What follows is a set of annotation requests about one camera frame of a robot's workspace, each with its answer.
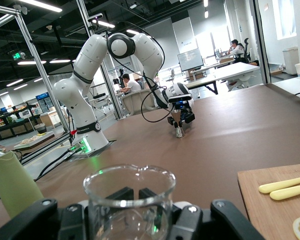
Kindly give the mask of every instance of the white trash bin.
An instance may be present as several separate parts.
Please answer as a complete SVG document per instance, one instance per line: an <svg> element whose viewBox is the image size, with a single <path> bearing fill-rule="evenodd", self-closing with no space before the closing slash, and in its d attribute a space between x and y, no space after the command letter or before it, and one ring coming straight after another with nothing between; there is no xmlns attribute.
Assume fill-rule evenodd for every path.
<svg viewBox="0 0 300 240"><path fill-rule="evenodd" d="M282 50L285 63L285 71L287 74L296 75L297 70L295 65L299 63L298 47L290 47Z"/></svg>

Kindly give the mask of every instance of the brown tabletop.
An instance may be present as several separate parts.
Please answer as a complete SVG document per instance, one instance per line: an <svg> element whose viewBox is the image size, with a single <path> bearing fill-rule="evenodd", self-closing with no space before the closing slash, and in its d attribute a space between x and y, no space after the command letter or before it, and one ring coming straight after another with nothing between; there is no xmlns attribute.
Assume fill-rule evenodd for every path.
<svg viewBox="0 0 300 240"><path fill-rule="evenodd" d="M93 171L115 164L155 165L175 174L174 201L209 208L212 200L226 199L246 214L238 172L300 164L300 98L275 85L197 100L193 112L183 138L176 138L167 120L149 123L141 115L119 120L104 131L116 141L99 157L65 162L38 186L65 207L87 199L83 180ZM156 110L146 117L166 113Z"/></svg>
<svg viewBox="0 0 300 240"><path fill-rule="evenodd" d="M300 177L300 164L238 173L239 186L251 223L267 240L296 240L293 222L300 217L300 195L272 200L258 191L263 184Z"/></svg>

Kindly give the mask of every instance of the black hair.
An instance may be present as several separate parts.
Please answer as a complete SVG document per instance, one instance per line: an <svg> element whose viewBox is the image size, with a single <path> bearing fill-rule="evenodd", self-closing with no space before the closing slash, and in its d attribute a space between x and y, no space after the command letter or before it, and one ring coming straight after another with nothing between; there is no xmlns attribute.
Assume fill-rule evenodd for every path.
<svg viewBox="0 0 300 240"><path fill-rule="evenodd" d="M238 42L237 39L234 39L234 40L231 41L231 43L232 43L232 44L235 44L235 45L238 45L239 42Z"/></svg>
<svg viewBox="0 0 300 240"><path fill-rule="evenodd" d="M127 74L127 73L123 74L122 79L129 79L130 80L129 74Z"/></svg>

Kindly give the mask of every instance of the green pitcher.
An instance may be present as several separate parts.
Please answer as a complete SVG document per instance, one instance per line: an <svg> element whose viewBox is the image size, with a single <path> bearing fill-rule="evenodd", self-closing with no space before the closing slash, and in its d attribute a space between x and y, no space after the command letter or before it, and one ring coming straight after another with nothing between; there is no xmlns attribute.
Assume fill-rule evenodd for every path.
<svg viewBox="0 0 300 240"><path fill-rule="evenodd" d="M0 156L0 197L11 218L44 197L13 151Z"/></svg>

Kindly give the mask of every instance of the tray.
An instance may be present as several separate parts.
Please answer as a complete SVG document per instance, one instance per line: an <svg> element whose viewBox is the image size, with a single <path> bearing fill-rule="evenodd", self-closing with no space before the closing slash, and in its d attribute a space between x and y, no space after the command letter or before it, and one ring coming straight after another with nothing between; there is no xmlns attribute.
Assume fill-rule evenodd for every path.
<svg viewBox="0 0 300 240"><path fill-rule="evenodd" d="M38 139L25 143L25 144L18 144L14 146L14 149L24 149L24 148L31 148L34 145L37 145L38 143L44 142L45 140L48 140L54 136L53 131L47 131L45 135L38 137Z"/></svg>

